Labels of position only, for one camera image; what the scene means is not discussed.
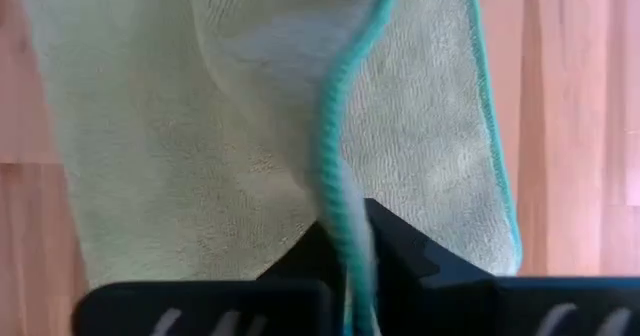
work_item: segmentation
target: fabric texture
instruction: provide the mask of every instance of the fabric texture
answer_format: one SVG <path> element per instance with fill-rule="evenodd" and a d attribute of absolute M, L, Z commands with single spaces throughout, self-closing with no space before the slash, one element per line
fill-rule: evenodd
<path fill-rule="evenodd" d="M 373 0 L 25 2 L 93 286 L 252 278 L 318 217 L 318 86 Z M 366 196 L 512 274 L 473 15 L 470 0 L 397 0 L 343 151 Z"/>

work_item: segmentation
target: wooden surface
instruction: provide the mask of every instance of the wooden surface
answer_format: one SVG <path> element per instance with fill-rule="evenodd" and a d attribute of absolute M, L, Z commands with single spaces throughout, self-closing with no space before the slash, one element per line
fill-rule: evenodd
<path fill-rule="evenodd" d="M 640 275 L 640 0 L 481 0 L 522 274 Z M 0 0 L 0 334 L 86 288 L 20 0 Z"/>

